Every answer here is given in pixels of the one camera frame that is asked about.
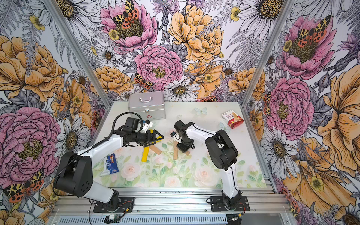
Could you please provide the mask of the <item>wooden block diagonal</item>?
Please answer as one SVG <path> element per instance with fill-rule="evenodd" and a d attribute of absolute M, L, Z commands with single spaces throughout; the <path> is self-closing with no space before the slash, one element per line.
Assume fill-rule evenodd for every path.
<path fill-rule="evenodd" d="M 178 159 L 178 149 L 174 149 L 173 150 L 173 160 L 177 160 Z"/>

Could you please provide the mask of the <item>yellow short block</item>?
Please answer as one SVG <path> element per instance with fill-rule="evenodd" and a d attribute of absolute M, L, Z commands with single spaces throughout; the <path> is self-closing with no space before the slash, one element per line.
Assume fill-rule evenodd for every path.
<path fill-rule="evenodd" d="M 142 162 L 146 162 L 147 161 L 147 158 L 148 158 L 148 155 L 149 155 L 149 147 L 145 147 L 144 149 L 143 149 L 143 153 L 142 153 L 142 159 L 141 159 L 141 161 Z"/>

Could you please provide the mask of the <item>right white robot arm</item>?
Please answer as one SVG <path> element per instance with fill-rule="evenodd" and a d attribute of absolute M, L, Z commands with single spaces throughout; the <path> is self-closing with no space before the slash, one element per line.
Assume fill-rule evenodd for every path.
<path fill-rule="evenodd" d="M 238 151 L 228 134 L 220 129 L 209 131 L 196 126 L 193 122 L 184 124 L 177 121 L 171 137 L 178 143 L 177 148 L 183 153 L 195 148 L 195 140 L 205 143 L 211 161 L 220 170 L 223 184 L 222 198 L 225 208 L 236 210 L 241 205 L 242 191 L 236 178 L 236 162 Z"/>

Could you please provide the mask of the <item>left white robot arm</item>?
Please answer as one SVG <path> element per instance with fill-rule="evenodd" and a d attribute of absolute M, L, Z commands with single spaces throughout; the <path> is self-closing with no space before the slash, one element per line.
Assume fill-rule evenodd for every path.
<path fill-rule="evenodd" d="M 53 187 L 75 197 L 94 200 L 106 211 L 114 212 L 120 206 L 118 191 L 103 186 L 93 179 L 93 166 L 113 151 L 132 143 L 143 147 L 155 145 L 164 136 L 158 131 L 115 130 L 109 137 L 77 153 L 65 153 L 59 164 Z"/>

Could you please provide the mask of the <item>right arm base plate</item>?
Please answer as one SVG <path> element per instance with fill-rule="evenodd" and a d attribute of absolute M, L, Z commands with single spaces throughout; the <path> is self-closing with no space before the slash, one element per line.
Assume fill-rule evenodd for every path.
<path fill-rule="evenodd" d="M 249 212 L 250 206 L 246 196 L 229 199 L 223 196 L 211 196 L 206 203 L 211 206 L 212 212 Z"/>

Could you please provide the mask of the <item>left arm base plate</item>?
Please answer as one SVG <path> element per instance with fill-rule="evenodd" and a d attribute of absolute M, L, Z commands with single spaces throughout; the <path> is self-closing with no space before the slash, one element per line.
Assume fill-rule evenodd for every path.
<path fill-rule="evenodd" d="M 117 200 L 111 200 L 109 203 L 96 201 L 94 213 L 125 213 L 132 212 L 135 198 L 118 197 Z"/>

